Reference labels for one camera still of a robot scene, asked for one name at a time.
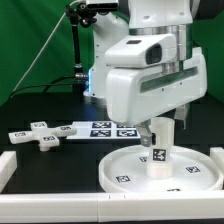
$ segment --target white edge strip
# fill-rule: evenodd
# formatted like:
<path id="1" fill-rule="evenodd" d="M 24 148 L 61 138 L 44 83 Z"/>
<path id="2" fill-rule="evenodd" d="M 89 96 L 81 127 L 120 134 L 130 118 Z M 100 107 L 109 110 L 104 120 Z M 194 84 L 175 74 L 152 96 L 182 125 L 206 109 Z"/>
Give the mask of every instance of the white edge strip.
<path id="1" fill-rule="evenodd" d="M 1 223 L 224 218 L 224 192 L 0 195 Z"/>
<path id="2" fill-rule="evenodd" d="M 0 156 L 0 192 L 17 168 L 16 152 L 3 152 Z"/>

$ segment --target black cable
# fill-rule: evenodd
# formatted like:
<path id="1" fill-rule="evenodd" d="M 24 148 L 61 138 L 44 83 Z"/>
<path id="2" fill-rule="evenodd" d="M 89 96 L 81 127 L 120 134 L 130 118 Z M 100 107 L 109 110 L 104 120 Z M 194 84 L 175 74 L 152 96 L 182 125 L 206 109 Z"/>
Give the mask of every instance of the black cable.
<path id="1" fill-rule="evenodd" d="M 62 83 L 62 84 L 43 84 L 43 85 L 34 85 L 34 86 L 26 86 L 20 89 L 17 89 L 16 91 L 13 91 L 10 95 L 8 100 L 10 100 L 17 92 L 20 92 L 25 89 L 32 89 L 32 88 L 41 88 L 41 87 L 52 87 L 52 86 L 72 86 L 71 83 Z"/>
<path id="2" fill-rule="evenodd" d="M 62 76 L 62 77 L 59 77 L 55 80 L 53 80 L 49 85 L 52 85 L 52 84 L 55 84 L 57 82 L 60 82 L 60 81 L 63 81 L 65 79 L 74 79 L 75 76 L 74 75 L 70 75 L 70 76 Z M 43 93 L 46 93 L 48 91 L 48 89 L 50 89 L 51 86 L 46 86 L 46 88 L 43 90 Z"/>

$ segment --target white robot body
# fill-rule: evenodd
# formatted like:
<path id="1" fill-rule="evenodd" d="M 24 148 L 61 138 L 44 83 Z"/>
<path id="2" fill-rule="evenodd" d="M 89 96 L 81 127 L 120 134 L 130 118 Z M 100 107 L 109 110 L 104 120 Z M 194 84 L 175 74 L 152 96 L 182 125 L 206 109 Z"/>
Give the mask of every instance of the white robot body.
<path id="1" fill-rule="evenodd" d="M 129 28 L 190 24 L 192 16 L 189 4 L 189 0 L 129 0 Z"/>
<path id="2" fill-rule="evenodd" d="M 94 24 L 94 65 L 89 71 L 89 89 L 84 92 L 87 101 L 105 104 L 106 78 L 113 68 L 105 62 L 105 52 L 111 46 L 128 35 L 128 24 L 109 13 L 106 16 L 97 15 Z"/>
<path id="3" fill-rule="evenodd" d="M 107 79 L 107 110 L 112 121 L 136 125 L 204 96 L 207 73 L 200 48 L 182 72 L 162 75 L 162 66 L 116 68 Z"/>

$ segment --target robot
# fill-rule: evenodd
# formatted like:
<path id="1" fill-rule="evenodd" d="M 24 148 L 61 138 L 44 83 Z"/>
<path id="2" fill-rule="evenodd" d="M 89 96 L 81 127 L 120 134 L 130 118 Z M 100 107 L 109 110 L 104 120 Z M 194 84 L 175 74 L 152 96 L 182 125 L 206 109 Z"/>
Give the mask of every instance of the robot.
<path id="1" fill-rule="evenodd" d="M 117 8 L 118 1 L 86 0 L 85 4 L 104 13 L 105 8 Z M 100 66 L 108 69 L 106 88 L 102 94 L 93 96 L 92 90 L 85 94 L 105 98 L 108 115 L 115 123 L 136 126 L 141 145 L 114 151 L 101 161 L 100 184 L 107 193 L 0 196 L 0 222 L 224 217 L 224 194 L 219 191 L 223 154 L 212 151 L 213 159 L 221 164 L 217 167 L 205 155 L 173 146 L 174 122 L 155 118 L 202 97 L 207 89 L 204 56 L 200 48 L 192 46 L 190 1 L 129 0 L 129 9 L 129 34 L 127 25 L 119 23 L 120 30 L 125 27 L 119 40 L 113 39 L 99 50 L 104 58 Z M 116 20 L 109 14 L 103 18 L 106 24 Z"/>

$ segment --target white cable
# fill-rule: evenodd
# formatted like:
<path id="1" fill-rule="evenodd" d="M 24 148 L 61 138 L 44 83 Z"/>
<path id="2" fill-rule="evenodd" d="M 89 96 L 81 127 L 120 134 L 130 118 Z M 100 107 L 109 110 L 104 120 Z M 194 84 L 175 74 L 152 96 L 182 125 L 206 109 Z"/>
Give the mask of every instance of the white cable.
<path id="1" fill-rule="evenodd" d="M 196 16 L 196 14 L 198 12 L 199 5 L 200 5 L 200 0 L 193 1 L 193 6 L 191 9 L 192 18 L 194 18 Z"/>
<path id="2" fill-rule="evenodd" d="M 80 2 L 81 0 L 76 0 L 73 1 L 70 6 L 74 5 L 75 3 Z M 50 40 L 52 39 L 53 35 L 55 34 L 55 32 L 57 31 L 59 25 L 61 24 L 62 20 L 65 17 L 65 13 L 62 15 L 62 17 L 60 18 L 60 20 L 58 21 L 57 25 L 55 26 L 55 28 L 53 29 L 53 31 L 51 32 L 50 36 L 48 37 L 47 41 L 45 42 L 45 44 L 43 45 L 43 47 L 41 48 L 41 50 L 39 51 L 39 53 L 37 54 L 36 58 L 33 60 L 32 64 L 30 65 L 30 67 L 28 68 L 28 70 L 24 73 L 24 75 L 22 76 L 22 78 L 19 80 L 19 82 L 16 84 L 16 87 L 14 88 L 13 92 L 16 91 L 19 87 L 19 85 L 22 83 L 22 81 L 27 77 L 27 75 L 29 74 L 29 72 L 32 70 L 33 66 L 36 64 L 37 60 L 40 58 L 40 56 L 42 55 L 43 51 L 45 50 L 45 48 L 47 47 L 48 43 L 50 42 Z"/>

